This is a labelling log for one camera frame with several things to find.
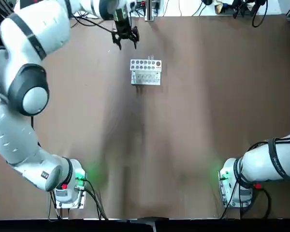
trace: tabletop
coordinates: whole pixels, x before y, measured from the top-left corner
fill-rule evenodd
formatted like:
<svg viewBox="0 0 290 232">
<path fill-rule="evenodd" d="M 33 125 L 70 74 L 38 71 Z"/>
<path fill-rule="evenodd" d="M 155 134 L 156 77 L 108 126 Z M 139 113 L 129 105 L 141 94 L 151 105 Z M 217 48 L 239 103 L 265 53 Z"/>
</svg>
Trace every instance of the tabletop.
<svg viewBox="0 0 290 232">
<path fill-rule="evenodd" d="M 270 15 L 261 29 L 250 23 L 134 18 L 140 42 L 135 50 L 124 41 L 122 51 L 109 33 L 74 27 L 43 62 L 50 100 L 35 117 L 41 146 L 81 162 L 109 218 L 219 217 L 224 161 L 290 133 L 290 22 Z M 137 91 L 130 59 L 151 55 L 162 60 L 161 86 Z M 47 217 L 46 193 L 1 157 L 0 174 L 0 219 Z M 290 217 L 290 181 L 266 188 L 271 217 Z M 247 216 L 260 217 L 265 204 L 260 197 Z M 70 218 L 95 217 L 90 198 L 85 210 L 70 211 Z"/>
</svg>

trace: cable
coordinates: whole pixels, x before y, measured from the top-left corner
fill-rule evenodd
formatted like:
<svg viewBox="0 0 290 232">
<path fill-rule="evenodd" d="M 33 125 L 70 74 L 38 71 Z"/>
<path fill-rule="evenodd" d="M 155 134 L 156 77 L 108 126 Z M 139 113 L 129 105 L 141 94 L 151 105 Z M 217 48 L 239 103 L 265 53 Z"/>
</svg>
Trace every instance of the cable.
<svg viewBox="0 0 290 232">
<path fill-rule="evenodd" d="M 57 212 L 57 209 L 56 209 L 56 197 L 55 197 L 55 194 L 54 194 L 54 198 L 53 198 L 53 195 L 52 193 L 54 193 L 54 191 L 50 191 L 49 192 L 49 195 L 50 195 L 50 200 L 49 200 L 49 208 L 48 208 L 48 217 L 47 219 L 50 221 L 50 222 L 54 222 L 54 221 L 57 221 L 58 219 L 62 219 L 62 214 L 61 215 L 58 215 L 58 212 Z M 56 215 L 57 215 L 57 220 L 51 220 L 49 217 L 50 217 L 50 209 L 51 209 L 51 206 L 52 206 L 52 202 L 53 202 L 53 205 L 54 205 L 54 208 L 55 208 L 55 212 L 56 212 Z"/>
<path fill-rule="evenodd" d="M 193 13 L 193 15 L 192 16 L 194 16 L 198 11 L 199 11 L 199 9 L 201 8 L 201 6 L 202 6 L 202 1 L 201 1 L 201 4 L 200 4 L 200 6 L 199 6 L 199 8 L 197 9 L 197 11 L 195 12 L 195 13 Z"/>
<path fill-rule="evenodd" d="M 33 119 L 33 116 L 31 116 L 30 118 L 31 118 L 31 127 L 32 127 L 32 129 L 34 129 L 34 119 Z"/>
<path fill-rule="evenodd" d="M 34 129 L 34 119 L 33 119 L 33 116 L 31 116 L 30 118 L 31 118 L 31 127 Z"/>
<path fill-rule="evenodd" d="M 78 22 L 76 22 L 75 24 L 73 24 L 73 26 L 71 26 L 70 28 L 74 28 L 77 24 L 78 24 Z"/>
<path fill-rule="evenodd" d="M 89 185 L 90 185 L 90 187 L 92 189 L 95 201 L 97 201 L 97 196 L 98 196 L 98 201 L 96 202 L 96 204 L 98 203 L 98 205 L 100 207 L 100 211 L 101 211 L 100 214 L 104 217 L 104 219 L 106 219 L 107 217 L 106 217 L 106 214 L 105 214 L 105 211 L 104 211 L 104 207 L 103 207 L 103 204 L 102 204 L 101 195 L 96 194 L 96 191 L 93 188 L 93 186 L 92 186 L 92 184 L 91 184 L 91 182 L 89 180 L 87 180 L 87 179 L 80 179 L 80 180 L 86 181 L 86 182 L 89 183 Z"/>
<path fill-rule="evenodd" d="M 141 12 L 139 12 L 138 10 L 135 10 L 135 11 L 136 11 L 137 14 L 139 15 L 139 17 L 140 17 L 140 15 L 144 17 L 144 15 L 143 15 Z"/>
<path fill-rule="evenodd" d="M 89 19 L 87 19 L 87 18 L 75 17 L 75 16 L 73 16 L 73 17 L 76 19 L 76 21 L 77 21 L 78 23 L 80 23 L 80 24 L 82 24 L 82 25 L 84 25 L 84 26 L 92 27 L 93 25 L 95 25 L 95 26 L 98 26 L 99 28 L 102 28 L 103 30 L 105 30 L 105 31 L 107 31 L 107 32 L 109 32 L 109 33 L 112 33 L 111 30 L 109 30 L 109 29 L 107 29 L 107 28 L 102 27 L 101 25 L 99 25 L 102 21 L 100 21 L 99 23 L 95 23 L 95 22 L 93 22 L 93 21 L 91 21 L 91 20 L 89 20 Z M 92 23 L 93 25 L 84 24 L 84 23 L 82 23 L 81 21 L 79 21 L 78 19 L 85 20 L 85 21 L 87 21 L 87 22 L 89 22 L 89 23 Z"/>
<path fill-rule="evenodd" d="M 129 13 L 130 15 L 130 26 L 132 27 L 132 17 L 131 17 L 131 12 Z"/>
<path fill-rule="evenodd" d="M 180 11 L 180 16 L 182 16 L 182 11 L 180 10 L 180 0 L 178 0 L 178 9 Z"/>
<path fill-rule="evenodd" d="M 264 192 L 266 197 L 267 197 L 267 209 L 265 211 L 264 216 L 262 217 L 262 219 L 267 219 L 269 217 L 269 215 L 271 213 L 271 209 L 272 209 L 272 198 L 271 198 L 270 194 L 268 193 L 268 191 L 265 190 L 264 188 L 263 189 L 260 188 L 258 190 Z"/>
<path fill-rule="evenodd" d="M 203 9 L 201 10 L 201 12 L 199 13 L 199 16 L 202 14 L 202 11 L 206 8 L 206 5 L 203 7 Z"/>
<path fill-rule="evenodd" d="M 242 219 L 242 212 L 243 212 L 243 207 L 242 207 L 242 200 L 241 200 L 241 179 L 242 179 L 242 170 L 243 170 L 243 164 L 241 166 L 241 170 L 239 173 L 239 181 L 238 181 L 238 198 L 240 202 L 240 219 Z"/>
<path fill-rule="evenodd" d="M 264 15 L 263 15 L 263 17 L 262 17 L 262 19 L 261 19 L 261 21 L 260 21 L 260 23 L 258 24 L 258 25 L 255 25 L 255 19 L 256 19 L 256 15 L 257 15 L 257 12 L 258 12 L 258 10 L 260 9 L 260 7 L 258 8 L 258 10 L 256 10 L 255 11 L 255 13 L 253 14 L 253 18 L 252 18 L 252 26 L 254 27 L 254 28 L 257 28 L 257 27 L 259 27 L 262 23 L 263 23 L 263 21 L 264 21 L 264 19 L 265 19 L 265 16 L 266 16 L 266 13 L 267 13 L 267 7 L 268 7 L 268 0 L 266 0 L 266 7 L 265 7 L 265 12 L 264 12 Z"/>
<path fill-rule="evenodd" d="M 97 206 L 98 216 L 99 216 L 99 211 L 100 211 L 102 217 L 103 217 L 105 220 L 108 220 L 107 216 L 106 216 L 105 213 L 102 211 L 101 206 L 99 205 L 96 196 L 95 196 L 91 191 L 89 191 L 88 189 L 85 189 L 85 191 L 86 191 L 86 192 L 87 192 L 87 193 L 92 197 L 92 199 L 95 201 L 96 206 Z"/>
<path fill-rule="evenodd" d="M 10 11 L 12 11 L 12 13 L 14 12 L 13 9 L 10 8 L 10 6 L 8 6 L 8 8 L 6 8 L 6 5 L 7 5 L 7 4 L 3 4 L 3 3 L 1 2 L 1 0 L 0 0 L 0 5 L 3 7 L 3 9 L 6 11 L 6 13 L 10 14 L 10 13 L 11 13 Z"/>
<path fill-rule="evenodd" d="M 221 217 L 220 217 L 219 219 L 222 219 L 222 218 L 224 217 L 224 215 L 226 214 L 226 212 L 227 212 L 227 209 L 228 209 L 228 207 L 229 207 L 229 205 L 230 205 L 230 203 L 231 203 L 231 200 L 232 200 L 232 198 L 233 198 L 233 195 L 234 195 L 234 192 L 235 192 L 235 189 L 236 189 L 236 185 L 237 185 L 238 179 L 239 179 L 239 178 L 237 178 L 237 180 L 236 180 L 236 182 L 235 182 L 235 184 L 234 184 L 234 187 L 233 187 L 233 191 L 232 191 L 232 194 L 231 194 L 230 200 L 229 200 L 229 202 L 228 202 L 226 208 L 224 209 L 224 211 L 223 211 L 223 213 L 222 213 L 222 215 L 221 215 Z"/>
<path fill-rule="evenodd" d="M 168 0 L 167 3 L 166 3 L 166 7 L 165 7 L 165 10 L 164 10 L 164 13 L 163 13 L 163 16 L 162 16 L 162 17 L 164 17 L 164 15 L 165 15 L 165 13 L 166 13 L 166 9 L 168 9 L 169 1 L 170 1 L 170 0 Z"/>
</svg>

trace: wire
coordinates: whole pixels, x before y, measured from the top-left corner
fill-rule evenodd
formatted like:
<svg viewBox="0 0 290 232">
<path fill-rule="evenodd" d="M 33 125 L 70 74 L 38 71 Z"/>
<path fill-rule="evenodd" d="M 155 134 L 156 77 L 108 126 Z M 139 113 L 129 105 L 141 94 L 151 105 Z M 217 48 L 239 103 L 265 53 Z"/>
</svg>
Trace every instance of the wire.
<svg viewBox="0 0 290 232">
<path fill-rule="evenodd" d="M 240 219 L 242 219 L 242 213 L 243 213 L 243 207 L 242 207 L 242 200 L 241 200 L 241 179 L 242 179 L 242 170 L 243 170 L 243 164 L 241 166 L 241 171 L 239 173 L 239 181 L 238 181 L 238 198 L 240 202 Z"/>
<path fill-rule="evenodd" d="M 100 216 L 100 215 L 99 215 L 99 211 L 100 211 L 102 217 L 103 217 L 105 220 L 108 220 L 108 218 L 106 217 L 105 213 L 102 211 L 101 206 L 99 205 L 99 202 L 98 202 L 97 197 L 95 196 L 95 194 L 93 194 L 93 193 L 92 193 L 91 191 L 89 191 L 88 189 L 85 189 L 85 191 L 86 191 L 86 192 L 87 192 L 87 193 L 92 197 L 92 199 L 95 201 L 95 203 L 96 203 L 96 207 L 97 207 L 98 216 Z"/>
<path fill-rule="evenodd" d="M 3 7 L 3 9 L 6 11 L 6 13 L 10 14 L 11 12 L 12 13 L 14 12 L 13 9 L 11 9 L 8 4 L 6 4 L 6 2 L 4 2 L 4 4 L 3 4 L 2 1 L 0 0 L 0 5 Z"/>
<path fill-rule="evenodd" d="M 31 127 L 32 127 L 32 129 L 34 129 L 34 119 L 33 119 L 33 116 L 31 116 L 30 118 L 31 118 Z"/>
<path fill-rule="evenodd" d="M 199 11 L 199 9 L 201 8 L 201 6 L 202 6 L 202 1 L 201 1 L 201 4 L 200 4 L 200 6 L 199 6 L 199 8 L 197 9 L 197 11 L 195 12 L 195 13 L 193 13 L 193 15 L 192 16 L 194 16 L 198 11 Z"/>
<path fill-rule="evenodd" d="M 48 217 L 47 219 L 50 221 L 50 222 L 54 222 L 56 220 L 51 220 L 50 219 L 50 209 L 51 209 L 51 206 L 52 206 L 52 202 L 53 202 L 53 205 L 54 205 L 54 208 L 55 208 L 55 212 L 56 212 L 56 215 L 57 215 L 57 220 L 58 219 L 62 219 L 62 208 L 60 209 L 60 214 L 58 215 L 58 212 L 57 212 L 57 209 L 56 209 L 56 197 L 55 197 L 55 194 L 54 194 L 54 198 L 53 198 L 53 195 L 52 193 L 54 194 L 54 191 L 50 191 L 49 192 L 49 195 L 50 195 L 50 200 L 49 200 L 49 208 L 48 208 Z"/>
<path fill-rule="evenodd" d="M 78 23 L 80 23 L 80 24 L 82 24 L 82 25 L 84 25 L 84 26 L 86 26 L 86 27 L 92 27 L 93 25 L 95 25 L 95 26 L 98 26 L 99 28 L 102 28 L 103 30 L 105 30 L 105 31 L 107 31 L 107 32 L 109 32 L 109 33 L 113 33 L 111 30 L 109 30 L 109 29 L 107 29 L 107 28 L 105 28 L 105 27 L 102 27 L 102 26 L 100 25 L 100 23 L 103 22 L 103 20 L 100 21 L 99 23 L 95 23 L 95 22 L 93 22 L 93 21 L 91 21 L 91 20 L 89 20 L 89 19 L 87 19 L 87 18 L 83 18 L 83 17 L 75 17 L 75 16 L 73 16 L 73 17 L 76 19 L 76 21 L 77 21 Z M 85 21 L 87 21 L 87 22 L 89 22 L 89 23 L 92 23 L 93 25 L 84 24 L 84 23 L 82 23 L 81 21 L 79 21 L 78 19 L 85 20 Z"/>
<path fill-rule="evenodd" d="M 236 9 L 236 12 L 233 14 L 233 18 L 236 18 L 238 13 L 240 12 L 240 10 L 243 8 L 243 6 L 248 3 L 249 0 L 246 0 L 244 2 L 242 2 L 242 4 Z"/>
<path fill-rule="evenodd" d="M 199 16 L 202 14 L 202 11 L 206 8 L 206 5 L 202 8 L 201 12 L 199 13 Z"/>
<path fill-rule="evenodd" d="M 131 17 L 131 12 L 129 13 L 130 15 L 130 26 L 132 27 L 132 17 Z"/>
<path fill-rule="evenodd" d="M 180 16 L 182 16 L 182 11 L 180 10 L 180 0 L 178 0 L 178 9 L 180 11 Z"/>
<path fill-rule="evenodd" d="M 92 186 L 92 184 L 91 184 L 91 182 L 89 180 L 87 180 L 87 179 L 81 179 L 81 180 L 88 182 L 89 185 L 90 185 L 90 187 L 91 187 L 91 189 L 92 189 L 92 192 L 93 192 L 93 195 L 94 195 L 94 200 L 96 202 L 96 205 L 99 205 L 99 207 L 100 207 L 100 212 L 99 212 L 98 207 L 97 207 L 98 216 L 99 216 L 99 213 L 100 213 L 100 215 L 102 215 L 104 217 L 104 219 L 107 219 L 106 214 L 105 214 L 105 211 L 104 211 L 104 207 L 103 207 L 103 204 L 102 204 L 102 200 L 101 200 L 100 193 L 99 194 L 96 194 L 96 191 L 93 188 L 93 186 Z"/>
<path fill-rule="evenodd" d="M 267 13 L 267 7 L 268 7 L 268 0 L 266 0 L 266 7 L 265 7 L 265 12 L 264 12 L 264 15 L 263 15 L 263 17 L 262 17 L 262 19 L 261 19 L 261 21 L 260 21 L 260 23 L 258 24 L 258 25 L 255 25 L 255 19 L 256 19 L 256 15 L 257 15 L 257 12 L 258 11 L 255 11 L 255 13 L 254 13 L 254 15 L 253 15 L 253 18 L 252 18 L 252 26 L 254 27 L 254 28 L 257 28 L 257 27 L 259 27 L 262 23 L 263 23 L 263 21 L 264 21 L 264 19 L 265 19 L 265 16 L 266 16 L 266 13 Z"/>
<path fill-rule="evenodd" d="M 227 212 L 227 209 L 229 208 L 229 205 L 230 205 L 231 200 L 232 200 L 232 198 L 233 198 L 233 195 L 234 195 L 234 192 L 235 192 L 235 189 L 236 189 L 236 185 L 237 185 L 238 180 L 239 180 L 239 177 L 237 178 L 237 180 L 236 180 L 236 182 L 235 182 L 235 184 L 234 184 L 234 187 L 233 187 L 233 191 L 232 191 L 232 194 L 231 194 L 230 200 L 229 200 L 229 202 L 228 202 L 226 208 L 224 209 L 224 211 L 223 211 L 223 213 L 222 213 L 222 215 L 221 215 L 221 217 L 220 217 L 219 219 L 222 219 L 222 218 L 224 217 L 224 215 L 225 215 L 226 212 Z"/>
<path fill-rule="evenodd" d="M 164 10 L 164 13 L 163 13 L 163 16 L 162 16 L 162 17 L 164 17 L 164 15 L 165 15 L 165 13 L 166 13 L 166 10 L 168 9 L 169 1 L 170 1 L 170 0 L 168 0 L 167 3 L 166 3 L 166 7 L 165 7 L 165 10 Z"/>
<path fill-rule="evenodd" d="M 144 17 L 144 15 L 143 15 L 141 12 L 139 12 L 138 10 L 135 10 L 135 11 L 136 11 L 137 14 L 139 15 L 139 17 L 140 17 L 140 15 Z"/>
<path fill-rule="evenodd" d="M 71 26 L 70 28 L 74 28 L 77 24 L 78 24 L 78 22 L 76 22 L 75 24 L 73 24 L 73 26 Z"/>
</svg>

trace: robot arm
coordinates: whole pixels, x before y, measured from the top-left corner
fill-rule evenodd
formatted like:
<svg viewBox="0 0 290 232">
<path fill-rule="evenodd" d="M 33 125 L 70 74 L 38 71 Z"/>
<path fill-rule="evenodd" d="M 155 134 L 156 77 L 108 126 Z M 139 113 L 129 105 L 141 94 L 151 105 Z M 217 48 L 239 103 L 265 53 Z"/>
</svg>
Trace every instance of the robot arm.
<svg viewBox="0 0 290 232">
<path fill-rule="evenodd" d="M 230 202 L 231 207 L 249 206 L 254 184 L 290 179 L 290 135 L 259 142 L 242 157 L 227 159 L 218 177 L 225 207 Z"/>
<path fill-rule="evenodd" d="M 131 33 L 128 8 L 135 0 L 44 0 L 12 14 L 0 25 L 0 155 L 24 178 L 45 191 L 55 189 L 62 207 L 79 205 L 86 177 L 80 163 L 50 155 L 38 146 L 30 124 L 23 118 L 40 113 L 49 89 L 42 60 L 69 39 L 69 18 L 82 10 L 104 20 L 115 19 L 120 36 Z"/>
</svg>

